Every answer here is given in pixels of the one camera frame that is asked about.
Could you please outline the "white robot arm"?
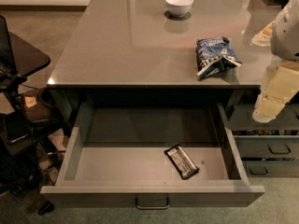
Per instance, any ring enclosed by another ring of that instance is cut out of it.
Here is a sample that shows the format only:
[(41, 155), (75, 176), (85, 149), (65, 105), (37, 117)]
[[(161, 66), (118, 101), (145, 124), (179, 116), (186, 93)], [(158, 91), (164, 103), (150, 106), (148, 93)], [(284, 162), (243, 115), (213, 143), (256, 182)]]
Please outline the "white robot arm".
[(290, 0), (265, 31), (270, 48), (281, 61), (266, 67), (252, 117), (260, 123), (275, 119), (299, 92), (299, 0)]

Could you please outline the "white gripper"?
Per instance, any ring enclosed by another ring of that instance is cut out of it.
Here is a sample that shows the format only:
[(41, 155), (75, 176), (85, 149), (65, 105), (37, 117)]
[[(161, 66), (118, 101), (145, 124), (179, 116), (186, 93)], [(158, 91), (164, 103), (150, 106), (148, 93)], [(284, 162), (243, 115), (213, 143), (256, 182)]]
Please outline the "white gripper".
[[(260, 47), (270, 45), (274, 21), (268, 23), (252, 39)], [(299, 92), (299, 62), (283, 60), (266, 68), (252, 118), (260, 123), (274, 120), (291, 98)]]

